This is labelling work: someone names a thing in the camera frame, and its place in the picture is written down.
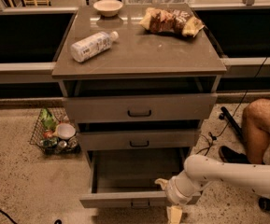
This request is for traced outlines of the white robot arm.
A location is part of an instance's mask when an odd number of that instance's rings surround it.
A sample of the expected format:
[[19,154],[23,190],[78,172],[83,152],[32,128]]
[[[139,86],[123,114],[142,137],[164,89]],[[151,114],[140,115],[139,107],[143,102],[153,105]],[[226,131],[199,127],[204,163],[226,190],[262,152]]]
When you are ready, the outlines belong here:
[[183,207],[212,181],[223,181],[270,199],[270,165],[225,163],[191,155],[178,175],[169,180],[155,180],[171,203],[167,207],[168,224],[180,224]]

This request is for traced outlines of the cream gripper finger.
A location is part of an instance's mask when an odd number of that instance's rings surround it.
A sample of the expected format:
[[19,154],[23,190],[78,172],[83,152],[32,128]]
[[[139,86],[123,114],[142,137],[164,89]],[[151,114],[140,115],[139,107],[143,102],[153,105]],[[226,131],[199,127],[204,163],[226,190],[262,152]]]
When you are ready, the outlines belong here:
[[168,224],[180,224],[182,218],[182,208],[177,205],[168,206],[166,208]]
[[154,183],[156,185],[159,185],[161,187],[162,190],[166,190],[166,187],[167,187],[167,184],[168,184],[168,181],[166,179],[163,179],[163,178],[157,178]]

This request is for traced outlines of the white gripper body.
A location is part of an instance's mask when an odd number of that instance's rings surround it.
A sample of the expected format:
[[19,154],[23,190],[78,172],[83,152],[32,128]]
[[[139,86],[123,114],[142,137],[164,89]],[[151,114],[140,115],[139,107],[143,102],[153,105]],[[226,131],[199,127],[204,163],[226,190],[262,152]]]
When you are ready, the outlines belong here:
[[202,196],[205,183],[191,179],[185,171],[173,176],[167,182],[165,194],[173,205],[196,204]]

